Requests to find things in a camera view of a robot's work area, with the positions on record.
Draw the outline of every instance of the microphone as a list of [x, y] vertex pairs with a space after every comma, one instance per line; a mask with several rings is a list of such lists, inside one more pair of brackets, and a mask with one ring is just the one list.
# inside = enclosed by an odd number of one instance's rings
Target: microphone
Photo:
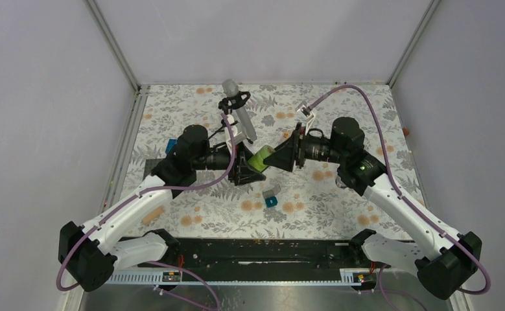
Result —
[[[231, 101], [232, 104], [234, 104], [236, 102], [234, 97], [240, 94], [239, 86], [232, 79], [227, 79], [224, 81], [224, 83], [222, 83], [222, 88], [224, 89], [226, 97]], [[258, 139], [258, 136], [256, 136], [256, 130], [254, 130], [254, 126], [252, 125], [252, 121], [250, 120], [250, 117], [248, 116], [248, 113], [246, 112], [246, 108], [244, 107], [244, 105], [239, 109], [235, 109], [235, 111], [237, 112], [239, 122], [242, 124], [244, 134], [251, 141], [255, 141], [256, 139]]]

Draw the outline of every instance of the green cylinder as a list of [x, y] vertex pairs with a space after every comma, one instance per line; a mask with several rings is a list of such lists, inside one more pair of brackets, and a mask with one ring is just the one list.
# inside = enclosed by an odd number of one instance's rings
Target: green cylinder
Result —
[[259, 172], [263, 172], [269, 166], [264, 164], [264, 159], [270, 156], [274, 151], [275, 150], [271, 146], [265, 145], [251, 156], [247, 163]]

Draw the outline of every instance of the floral pattern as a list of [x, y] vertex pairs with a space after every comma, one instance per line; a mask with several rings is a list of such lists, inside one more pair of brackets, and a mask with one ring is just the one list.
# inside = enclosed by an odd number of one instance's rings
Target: floral pattern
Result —
[[[256, 152], [266, 144], [275, 147], [281, 143], [296, 123], [303, 121], [296, 107], [304, 100], [313, 102], [331, 88], [319, 85], [241, 86], [252, 94], [246, 107], [258, 136], [250, 150]], [[361, 88], [380, 119], [396, 178], [423, 202], [389, 87], [363, 85]], [[186, 126], [201, 124], [211, 133], [219, 128], [221, 116], [217, 104], [223, 97], [221, 86], [151, 86], [121, 195], [126, 196], [142, 182], [145, 161], [164, 157], [169, 139], [177, 138]], [[366, 150], [383, 160], [373, 119], [356, 91], [334, 93], [316, 108], [316, 112], [313, 127], [323, 130], [327, 136], [335, 118], [356, 118], [366, 135]], [[211, 144], [222, 140], [222, 134], [216, 135]], [[172, 235], [182, 237], [347, 239], [370, 228], [388, 238], [410, 238], [380, 208], [349, 189], [336, 187], [336, 168], [337, 165], [331, 163], [308, 161], [302, 169], [292, 173], [268, 168], [264, 172], [267, 179], [263, 182], [235, 187], [224, 180], [208, 189], [184, 192], [160, 206], [129, 235], [165, 228]], [[196, 184], [212, 180], [220, 173], [198, 172]], [[276, 184], [281, 186], [277, 195], [279, 203], [268, 209], [261, 193]]]

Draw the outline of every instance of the gray wall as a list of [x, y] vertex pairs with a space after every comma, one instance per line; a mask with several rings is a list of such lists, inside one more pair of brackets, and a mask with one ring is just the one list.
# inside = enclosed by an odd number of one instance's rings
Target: gray wall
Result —
[[505, 1], [443, 1], [394, 95], [429, 206], [483, 240], [475, 310], [505, 310]]
[[0, 310], [54, 310], [62, 225], [98, 213], [132, 91], [83, 1], [0, 1]]
[[430, 0], [98, 0], [151, 83], [385, 82]]

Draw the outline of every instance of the tabletop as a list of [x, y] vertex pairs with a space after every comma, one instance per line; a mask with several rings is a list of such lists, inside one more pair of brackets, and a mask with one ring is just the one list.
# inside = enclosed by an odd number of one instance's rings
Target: tabletop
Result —
[[[397, 181], [423, 204], [422, 193], [410, 151], [388, 86], [360, 86], [371, 100], [384, 135], [390, 166]], [[310, 104], [334, 88], [328, 85], [241, 85], [251, 98], [246, 105], [258, 140], [248, 145], [252, 152], [284, 141], [297, 122], [304, 122], [296, 107]], [[143, 180], [147, 159], [165, 157], [169, 139], [183, 129], [201, 124], [209, 132], [220, 127], [218, 102], [224, 98], [220, 85], [151, 86], [135, 140], [121, 197]], [[332, 122], [341, 116], [356, 118], [365, 132], [365, 148], [383, 161], [374, 121], [358, 92], [345, 89], [332, 94], [316, 108], [312, 127], [330, 135]], [[213, 138], [223, 141], [223, 134]], [[138, 223], [130, 236], [165, 228], [173, 236], [204, 238], [317, 238], [347, 239], [365, 228], [388, 238], [410, 239], [409, 235], [376, 205], [349, 189], [335, 185], [338, 165], [307, 161], [302, 169], [285, 172], [270, 167], [267, 179], [234, 186], [227, 179], [210, 188], [180, 194], [159, 206]], [[206, 183], [222, 171], [199, 171], [195, 184]], [[281, 186], [277, 206], [267, 208], [262, 192]]]

